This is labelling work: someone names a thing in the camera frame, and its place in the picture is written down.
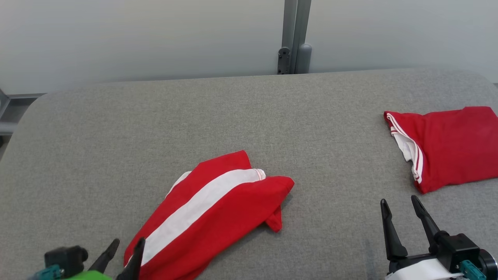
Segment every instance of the green component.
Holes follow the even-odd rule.
[[[79,273],[71,278],[71,280],[113,280],[109,276],[105,276],[104,274],[98,271],[85,271]]]
[[[476,268],[469,260],[460,263],[460,271],[469,280],[486,280],[486,275]]]

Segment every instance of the gray mattress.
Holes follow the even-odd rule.
[[[0,161],[0,276],[22,279],[43,254],[81,245],[87,265],[113,238],[127,244],[173,182],[197,163],[246,150],[295,186],[283,229],[260,226],[200,279],[380,279],[388,269],[379,202],[410,254],[428,243],[414,214],[410,163],[384,110],[487,105],[497,89],[460,70],[406,69],[124,82],[48,94],[22,117]],[[498,256],[498,180],[420,196],[443,230]]]

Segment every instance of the white wall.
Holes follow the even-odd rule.
[[[310,72],[453,66],[498,82],[498,0],[312,0]]]
[[[0,89],[276,73],[284,0],[2,0]]]

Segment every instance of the teal connector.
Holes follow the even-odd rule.
[[[486,280],[486,275],[484,275],[473,263],[469,260],[465,260],[460,263],[460,271],[469,280]]]
[[[59,265],[53,265],[38,271],[35,275],[28,278],[28,280],[55,280],[61,279],[61,270]]]

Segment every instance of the folded red shirt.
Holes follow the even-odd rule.
[[[498,118],[489,107],[414,113],[384,112],[421,193],[498,177]]]
[[[282,227],[280,205],[291,178],[253,169],[245,151],[200,163],[183,174],[124,252],[145,238],[140,279],[189,280],[261,223]]]

